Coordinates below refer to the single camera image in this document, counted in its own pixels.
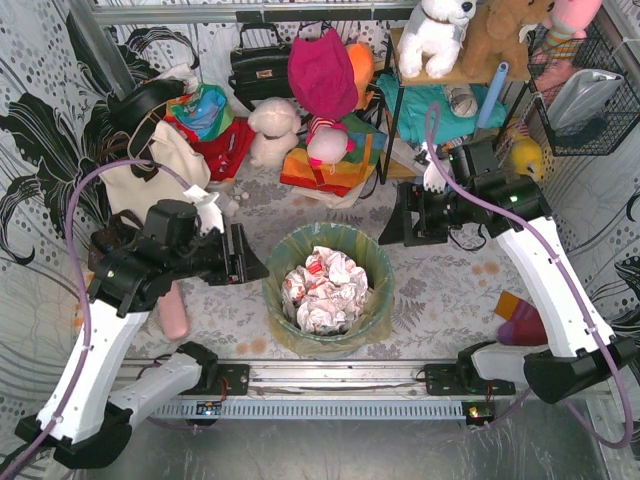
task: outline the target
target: teal cloth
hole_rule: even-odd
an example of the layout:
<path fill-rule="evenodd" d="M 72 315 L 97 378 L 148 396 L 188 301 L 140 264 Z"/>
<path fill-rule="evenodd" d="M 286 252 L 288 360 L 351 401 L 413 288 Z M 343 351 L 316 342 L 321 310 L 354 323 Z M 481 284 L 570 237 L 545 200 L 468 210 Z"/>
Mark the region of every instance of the teal cloth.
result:
<path fill-rule="evenodd" d="M 385 74 L 380 76 L 377 83 L 384 93 L 387 105 L 393 112 L 398 98 L 398 82 L 391 75 Z M 478 113 L 480 113 L 480 107 L 482 107 L 489 89 L 478 85 L 471 85 L 471 89 L 478 101 Z M 398 119 L 398 132 L 402 140 L 414 145 L 421 145 L 424 142 L 426 114 L 429 105 L 433 102 L 438 102 L 442 110 L 442 117 L 436 135 L 437 144 L 454 140 L 463 135 L 471 135 L 475 131 L 478 115 L 476 114 L 469 118 L 456 117 L 451 112 L 442 87 L 439 85 L 405 87 L 400 118 Z M 506 117 L 507 109 L 502 103 L 496 102 L 486 128 L 501 126 Z"/>

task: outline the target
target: brown teddy bear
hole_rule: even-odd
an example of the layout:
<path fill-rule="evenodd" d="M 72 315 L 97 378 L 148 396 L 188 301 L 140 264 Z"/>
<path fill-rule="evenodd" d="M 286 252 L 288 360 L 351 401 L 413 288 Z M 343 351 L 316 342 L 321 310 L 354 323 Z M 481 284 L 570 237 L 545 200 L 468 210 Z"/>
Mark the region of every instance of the brown teddy bear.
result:
<path fill-rule="evenodd" d="M 462 57 L 462 71 L 470 78 L 482 72 L 487 56 L 498 53 L 509 62 L 512 76 L 527 76 L 529 55 L 520 31 L 549 16 L 553 0 L 492 0 L 478 8 L 469 23 Z"/>

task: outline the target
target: trash can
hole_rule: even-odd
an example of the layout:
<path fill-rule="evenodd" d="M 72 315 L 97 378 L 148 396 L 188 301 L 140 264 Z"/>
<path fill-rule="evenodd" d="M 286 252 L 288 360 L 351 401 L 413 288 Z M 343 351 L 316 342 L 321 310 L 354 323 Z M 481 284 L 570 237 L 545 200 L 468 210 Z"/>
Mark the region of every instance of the trash can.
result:
<path fill-rule="evenodd" d="M 367 272 L 373 294 L 351 330 L 343 335 L 318 336 L 303 333 L 282 312 L 282 282 L 298 265 L 304 265 L 314 246 L 339 250 Z M 285 237 L 267 260 L 270 271 L 262 291 L 274 337 L 298 355 L 316 359 L 336 359 L 355 352 L 363 345 L 377 343 L 391 335 L 391 313 L 395 280 L 391 262 L 378 243 L 349 225 L 317 222 L 299 228 Z"/>

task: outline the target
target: floral tablecloth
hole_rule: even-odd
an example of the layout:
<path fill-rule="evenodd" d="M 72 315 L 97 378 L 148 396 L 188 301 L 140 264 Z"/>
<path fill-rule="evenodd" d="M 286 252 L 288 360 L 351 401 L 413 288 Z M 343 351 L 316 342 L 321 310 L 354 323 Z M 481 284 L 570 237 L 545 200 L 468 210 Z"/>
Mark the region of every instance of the floral tablecloth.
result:
<path fill-rule="evenodd" d="M 377 238 L 395 204 L 395 182 L 378 185 L 370 198 L 349 209 L 329 210 L 317 200 L 292 194 L 278 177 L 277 171 L 256 169 L 247 162 L 233 191 L 250 194 L 241 201 L 234 222 L 244 225 L 249 244 L 262 261 L 288 233 L 318 220 L 357 226 Z M 456 233 L 463 245 L 479 241 L 472 226 Z M 360 348 L 350 358 L 453 358 L 465 347 L 495 338 L 503 320 L 493 309 L 502 291 L 528 297 L 516 267 L 495 241 L 477 253 L 465 252 L 451 242 L 414 248 L 393 245 L 385 250 L 396 272 L 393 334 L 384 342 Z M 181 286 L 191 319 L 188 340 L 211 348 L 221 359 L 299 358 L 271 335 L 261 282 L 209 287 L 190 279 Z M 128 356 L 155 357 L 173 352 L 179 343 L 166 340 L 153 312 Z"/>

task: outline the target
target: black metal basket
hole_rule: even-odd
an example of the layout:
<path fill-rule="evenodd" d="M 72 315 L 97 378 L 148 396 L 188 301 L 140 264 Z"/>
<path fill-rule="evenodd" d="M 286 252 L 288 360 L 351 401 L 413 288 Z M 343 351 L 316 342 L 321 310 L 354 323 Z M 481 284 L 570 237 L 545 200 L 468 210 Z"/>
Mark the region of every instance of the black metal basket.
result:
<path fill-rule="evenodd" d="M 540 83 L 540 86 L 543 86 L 543 75 L 549 75 L 554 69 L 566 70 L 569 66 L 606 70 L 624 76 L 622 68 L 611 55 L 611 48 L 602 34 L 595 27 L 591 27 L 586 39 L 571 40 L 554 47 L 553 50 L 545 50 L 548 47 L 545 47 L 544 35 L 540 35 L 542 32 L 537 32 L 539 40 L 534 42 L 532 48 L 533 54 L 529 63 L 532 81 L 529 87 L 533 93 L 542 94 L 543 99 L 538 99 L 536 106 L 553 155 L 602 156 L 613 153 L 640 120 L 640 100 L 626 77 L 597 115 L 557 130 L 551 128 L 547 108 L 566 80 L 551 86 L 554 82 L 549 82 L 547 77 L 545 86 L 549 88 L 541 90 L 538 85 Z"/>

